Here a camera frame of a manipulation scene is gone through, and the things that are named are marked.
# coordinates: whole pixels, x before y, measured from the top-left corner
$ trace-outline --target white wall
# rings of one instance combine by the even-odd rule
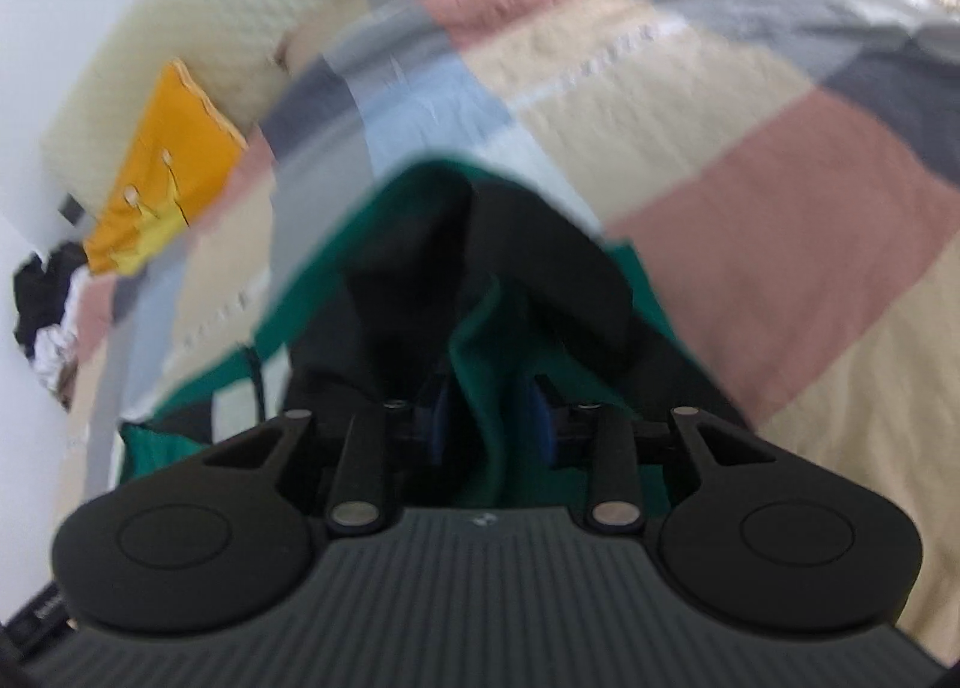
[[[0,619],[48,581],[65,414],[13,341],[10,277],[32,246],[70,229],[64,191],[40,166],[37,139],[97,44],[133,0],[0,0]]]
[[[37,139],[133,0],[0,0],[0,214],[49,248],[69,230]]]

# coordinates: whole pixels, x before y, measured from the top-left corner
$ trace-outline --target silver bolt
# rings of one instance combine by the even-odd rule
[[[363,528],[380,516],[380,510],[369,501],[344,501],[330,511],[330,519],[344,528]]]
[[[640,509],[627,501],[604,501],[594,506],[593,518],[600,525],[633,525],[640,520]]]

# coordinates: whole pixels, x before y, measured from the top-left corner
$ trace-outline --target clutter in background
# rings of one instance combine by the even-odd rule
[[[77,371],[77,313],[90,278],[78,243],[54,249],[44,263],[33,255],[13,276],[18,314],[13,337],[43,386],[69,406]]]

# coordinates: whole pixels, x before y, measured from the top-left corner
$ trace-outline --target gray ridged panel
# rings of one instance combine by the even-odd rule
[[[639,544],[563,509],[408,511],[340,540],[291,598],[235,629],[151,641],[85,629],[44,688],[925,688],[943,668],[889,627],[832,642],[728,629]]]

